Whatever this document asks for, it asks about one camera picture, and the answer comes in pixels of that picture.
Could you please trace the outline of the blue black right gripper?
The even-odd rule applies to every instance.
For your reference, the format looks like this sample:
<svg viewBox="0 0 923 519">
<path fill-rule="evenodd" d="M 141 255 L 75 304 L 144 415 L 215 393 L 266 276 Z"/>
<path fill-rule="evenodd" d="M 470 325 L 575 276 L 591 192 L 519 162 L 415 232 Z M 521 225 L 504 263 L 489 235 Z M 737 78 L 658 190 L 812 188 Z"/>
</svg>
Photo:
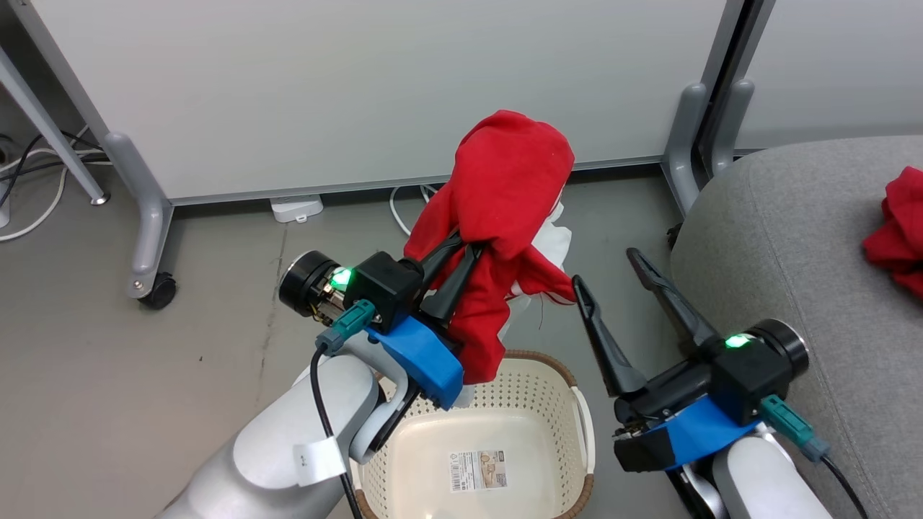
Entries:
<svg viewBox="0 0 923 519">
<path fill-rule="evenodd" d="M 645 290 L 666 313 L 683 355 L 716 355 L 724 338 L 639 249 L 627 259 Z M 587 283 L 573 276 L 573 292 L 607 394 L 616 398 L 622 424 L 613 434 L 614 456 L 627 472 L 670 471 L 728 447 L 753 430 L 764 395 L 728 374 L 713 381 L 712 363 L 687 360 L 647 380 L 602 319 Z"/>
</svg>

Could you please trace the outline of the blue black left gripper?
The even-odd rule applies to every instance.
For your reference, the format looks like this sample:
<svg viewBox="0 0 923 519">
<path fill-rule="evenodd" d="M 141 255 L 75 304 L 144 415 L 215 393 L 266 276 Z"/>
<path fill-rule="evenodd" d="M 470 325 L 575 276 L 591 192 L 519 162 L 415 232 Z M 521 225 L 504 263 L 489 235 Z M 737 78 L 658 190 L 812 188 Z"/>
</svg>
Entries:
<svg viewBox="0 0 923 519">
<path fill-rule="evenodd" d="M 435 282 L 449 260 L 464 248 L 459 231 L 453 231 L 421 260 L 424 269 L 422 286 Z M 394 323 L 388 332 L 372 316 L 366 331 L 442 410 L 450 410 L 464 388 L 464 368 L 452 351 L 445 329 L 436 322 L 451 322 L 459 300 L 480 260 L 484 246 L 466 245 L 458 265 L 449 273 L 441 288 L 421 302 L 421 312 L 413 311 Z"/>
</svg>

